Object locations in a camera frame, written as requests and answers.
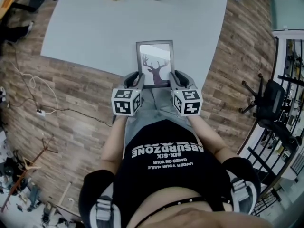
black t-shirt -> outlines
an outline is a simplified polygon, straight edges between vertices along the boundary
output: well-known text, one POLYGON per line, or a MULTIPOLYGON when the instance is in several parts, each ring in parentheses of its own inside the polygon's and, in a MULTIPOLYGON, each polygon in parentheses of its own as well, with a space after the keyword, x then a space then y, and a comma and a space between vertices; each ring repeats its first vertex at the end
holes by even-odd
POLYGON ((113 203, 127 226, 140 204, 152 193, 183 187, 199 193, 212 210, 218 211, 222 199, 231 199, 230 177, 251 181, 260 194, 260 182, 251 163, 231 158, 221 164, 209 151, 198 146, 195 136, 185 128, 164 120, 142 128, 125 149, 116 174, 100 170, 88 174, 79 197, 79 211, 89 227, 92 206, 105 188, 114 182, 113 203))

picture frame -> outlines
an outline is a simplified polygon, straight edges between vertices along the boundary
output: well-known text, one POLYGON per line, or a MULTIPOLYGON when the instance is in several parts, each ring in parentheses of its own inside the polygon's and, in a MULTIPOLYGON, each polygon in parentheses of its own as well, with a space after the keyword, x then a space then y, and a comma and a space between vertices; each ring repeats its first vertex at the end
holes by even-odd
POLYGON ((144 88, 169 87, 169 74, 174 73, 172 40, 136 43, 138 72, 145 74, 144 88))

deer picture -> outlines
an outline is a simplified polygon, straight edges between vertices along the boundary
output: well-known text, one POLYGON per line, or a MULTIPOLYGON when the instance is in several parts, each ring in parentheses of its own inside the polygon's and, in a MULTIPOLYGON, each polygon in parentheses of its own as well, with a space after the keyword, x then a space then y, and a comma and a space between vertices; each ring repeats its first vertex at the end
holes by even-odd
POLYGON ((147 55, 146 55, 146 54, 143 54, 142 60, 143 60, 143 61, 142 61, 142 65, 143 65, 144 67, 148 67, 148 71, 149 71, 150 73, 153 74, 153 81, 154 81, 154 84, 155 84, 155 85, 165 84, 165 83, 168 82, 167 80, 162 80, 162 79, 161 79, 160 70, 161 70, 162 67, 166 67, 166 66, 169 64, 170 61, 165 60, 165 61, 164 61, 164 64, 161 65, 161 66, 160 66, 159 61, 157 61, 157 63, 158 63, 158 68, 154 68, 153 65, 152 65, 152 63, 151 63, 151 66, 149 66, 149 65, 147 64, 147 61, 148 61, 149 59, 147 58, 147 55))

black picture frame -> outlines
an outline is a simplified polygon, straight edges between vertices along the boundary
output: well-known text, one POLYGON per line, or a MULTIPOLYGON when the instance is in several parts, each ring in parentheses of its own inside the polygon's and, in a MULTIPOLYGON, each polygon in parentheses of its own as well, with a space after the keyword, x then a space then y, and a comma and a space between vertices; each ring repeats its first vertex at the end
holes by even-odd
MULTIPOLYGON (((136 54, 137 54, 137 65, 138 65, 138 72, 141 74, 142 71, 142 58, 141 58, 141 51, 140 46, 143 45, 155 45, 155 44, 169 44, 170 49, 170 65, 171 65, 171 72, 174 73, 174 52, 173 52, 173 40, 153 40, 153 41, 141 41, 136 43, 136 54)), ((144 85, 144 88, 163 88, 169 87, 170 83, 161 84, 161 85, 144 85)))

white cable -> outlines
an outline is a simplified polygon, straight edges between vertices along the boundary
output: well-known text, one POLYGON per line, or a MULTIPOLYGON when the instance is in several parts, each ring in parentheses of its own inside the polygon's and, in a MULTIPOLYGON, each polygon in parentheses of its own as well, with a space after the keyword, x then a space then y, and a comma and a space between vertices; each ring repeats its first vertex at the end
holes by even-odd
POLYGON ((48 83, 47 83, 44 79, 42 79, 42 78, 40 78, 40 77, 38 77, 38 76, 33 76, 32 74, 24 74, 24 73, 20 72, 19 69, 15 66, 15 64, 14 64, 10 59, 9 59, 9 61, 10 61, 10 63, 14 66, 14 68, 15 68, 22 76, 30 76, 30 77, 31 77, 31 79, 29 80, 29 87, 31 87, 32 89, 35 89, 35 88, 36 88, 36 81, 35 81, 35 78, 40 79, 42 82, 44 82, 44 83, 48 86, 48 88, 53 92, 53 94, 54 94, 54 96, 55 96, 55 99, 56 99, 56 109, 55 109, 54 111, 52 111, 52 112, 46 112, 46 114, 52 114, 52 113, 54 113, 55 111, 57 111, 57 110, 58 110, 58 100, 57 100, 57 96, 56 96, 54 90, 52 90, 52 88, 48 85, 48 83))

